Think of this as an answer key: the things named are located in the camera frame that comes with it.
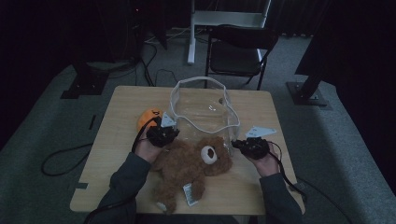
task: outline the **gray sleeve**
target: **gray sleeve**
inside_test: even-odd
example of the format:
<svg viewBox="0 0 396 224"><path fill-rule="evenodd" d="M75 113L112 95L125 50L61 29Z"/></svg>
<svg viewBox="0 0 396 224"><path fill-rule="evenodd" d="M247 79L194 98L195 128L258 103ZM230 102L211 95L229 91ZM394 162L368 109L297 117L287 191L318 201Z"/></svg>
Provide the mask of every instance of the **gray sleeve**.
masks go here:
<svg viewBox="0 0 396 224"><path fill-rule="evenodd" d="M146 183L150 164L130 153L120 169L110 178L110 189L99 203L98 208L133 198ZM90 223L134 223L136 202L111 208L94 216Z"/></svg>
<svg viewBox="0 0 396 224"><path fill-rule="evenodd" d="M260 184L266 210L266 224L303 223L300 206L286 189L281 174L263 177Z"/></svg>

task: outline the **orange object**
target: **orange object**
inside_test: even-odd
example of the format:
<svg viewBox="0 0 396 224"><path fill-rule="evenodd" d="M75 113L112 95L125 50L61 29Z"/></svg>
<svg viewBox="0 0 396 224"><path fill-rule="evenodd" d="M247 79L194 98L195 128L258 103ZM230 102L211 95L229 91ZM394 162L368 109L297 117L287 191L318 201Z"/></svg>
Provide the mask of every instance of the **orange object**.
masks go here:
<svg viewBox="0 0 396 224"><path fill-rule="evenodd" d="M159 108L151 108L143 112L143 114L140 116L140 119L137 121L137 126L136 126L137 131L139 132L147 121L156 117L160 117L160 118L163 117L163 112ZM156 125L157 123L153 120L148 124L148 127L156 126Z"/></svg>

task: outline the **black controller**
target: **black controller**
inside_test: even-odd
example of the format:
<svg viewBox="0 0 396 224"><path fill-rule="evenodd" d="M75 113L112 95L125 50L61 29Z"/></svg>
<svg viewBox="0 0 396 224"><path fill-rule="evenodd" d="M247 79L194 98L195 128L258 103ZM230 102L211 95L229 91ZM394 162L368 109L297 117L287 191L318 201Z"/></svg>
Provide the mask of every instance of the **black controller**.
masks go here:
<svg viewBox="0 0 396 224"><path fill-rule="evenodd" d="M148 128L146 136L150 143L156 147L164 147L172 143L180 132L178 129L173 129L173 127L161 127L162 119L157 117L154 120L157 126L151 126Z"/></svg>
<svg viewBox="0 0 396 224"><path fill-rule="evenodd" d="M249 137L247 140L232 141L233 147L239 148L241 153L253 160L258 160L267 155L270 151L268 142L260 137Z"/></svg>

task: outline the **black chair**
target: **black chair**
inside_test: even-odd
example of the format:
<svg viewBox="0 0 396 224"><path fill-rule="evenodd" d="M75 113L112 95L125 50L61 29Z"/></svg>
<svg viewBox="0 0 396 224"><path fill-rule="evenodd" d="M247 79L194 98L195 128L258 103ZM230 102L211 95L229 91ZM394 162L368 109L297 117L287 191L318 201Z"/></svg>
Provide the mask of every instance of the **black chair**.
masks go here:
<svg viewBox="0 0 396 224"><path fill-rule="evenodd" d="M260 74L262 85L267 57L278 40L278 34L266 28L219 25L209 32L205 76L209 74L249 77ZM266 50L260 58L258 49Z"/></svg>

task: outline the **teddy bear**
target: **teddy bear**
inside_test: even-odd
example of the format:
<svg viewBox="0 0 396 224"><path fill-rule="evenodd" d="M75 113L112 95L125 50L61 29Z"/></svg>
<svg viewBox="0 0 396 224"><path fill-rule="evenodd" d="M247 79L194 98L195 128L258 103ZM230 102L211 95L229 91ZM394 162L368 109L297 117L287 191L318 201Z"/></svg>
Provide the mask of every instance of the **teddy bear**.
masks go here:
<svg viewBox="0 0 396 224"><path fill-rule="evenodd" d="M233 161L224 140L219 136L203 138L196 144L175 139L164 148L152 164L163 181L156 189L157 205L170 215L177 208L176 194L191 184L191 197L198 201L205 191L205 177L220 175L231 169Z"/></svg>

